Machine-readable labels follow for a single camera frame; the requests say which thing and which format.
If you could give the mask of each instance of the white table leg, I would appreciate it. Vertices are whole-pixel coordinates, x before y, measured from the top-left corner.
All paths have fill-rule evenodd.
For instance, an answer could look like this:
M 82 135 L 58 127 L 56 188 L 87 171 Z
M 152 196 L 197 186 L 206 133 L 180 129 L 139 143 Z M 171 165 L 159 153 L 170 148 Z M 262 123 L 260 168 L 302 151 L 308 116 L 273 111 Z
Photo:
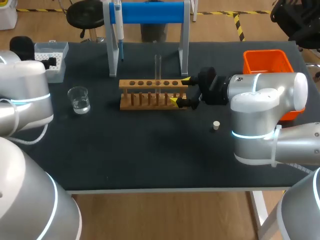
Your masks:
M 279 227 L 277 223 L 277 206 L 278 205 L 273 208 L 270 215 L 258 230 L 259 240 L 270 240 L 278 231 Z
M 258 229 L 264 224 L 268 217 L 265 199 L 262 191 L 251 191 L 251 202 L 253 206 L 254 216 Z

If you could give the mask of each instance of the black stool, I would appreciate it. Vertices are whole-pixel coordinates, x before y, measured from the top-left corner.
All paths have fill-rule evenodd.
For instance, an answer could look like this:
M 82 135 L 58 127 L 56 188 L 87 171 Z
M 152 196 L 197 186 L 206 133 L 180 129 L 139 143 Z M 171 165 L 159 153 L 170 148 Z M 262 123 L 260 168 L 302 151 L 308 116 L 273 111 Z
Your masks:
M 66 12 L 66 20 L 68 23 L 77 28 L 82 29 L 80 38 L 84 38 L 86 29 L 89 29 L 90 38 L 83 42 L 103 42 L 103 37 L 97 37 L 96 28 L 105 24 L 103 3 L 99 0 L 83 0 L 75 2 Z

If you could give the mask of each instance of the test tube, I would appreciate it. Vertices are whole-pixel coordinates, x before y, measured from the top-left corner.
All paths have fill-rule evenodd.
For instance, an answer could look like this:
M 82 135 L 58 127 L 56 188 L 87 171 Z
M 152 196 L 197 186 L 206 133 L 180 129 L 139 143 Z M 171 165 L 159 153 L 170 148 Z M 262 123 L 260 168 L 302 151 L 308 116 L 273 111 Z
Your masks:
M 155 79 L 155 84 L 157 84 L 157 80 L 161 80 L 161 55 L 156 54 L 154 56 L 154 79 Z M 155 89 L 154 93 L 160 93 L 160 89 Z

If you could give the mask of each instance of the orange plastic bin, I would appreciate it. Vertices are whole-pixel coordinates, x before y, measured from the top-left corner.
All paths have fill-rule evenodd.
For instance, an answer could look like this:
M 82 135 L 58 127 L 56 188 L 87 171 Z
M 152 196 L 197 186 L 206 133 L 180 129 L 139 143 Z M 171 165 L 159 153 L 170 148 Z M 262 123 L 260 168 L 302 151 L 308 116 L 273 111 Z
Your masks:
M 294 73 L 285 52 L 280 49 L 249 50 L 244 52 L 243 58 L 243 74 Z M 280 120 L 291 121 L 304 111 L 288 112 Z

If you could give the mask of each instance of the white box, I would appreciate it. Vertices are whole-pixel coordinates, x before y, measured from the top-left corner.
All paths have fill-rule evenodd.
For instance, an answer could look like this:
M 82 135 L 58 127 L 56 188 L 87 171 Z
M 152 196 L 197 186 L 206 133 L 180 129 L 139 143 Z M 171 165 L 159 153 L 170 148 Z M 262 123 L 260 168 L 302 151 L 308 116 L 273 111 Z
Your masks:
M 8 0 L 5 6 L 0 6 L 0 30 L 14 29 L 18 14 L 17 0 Z

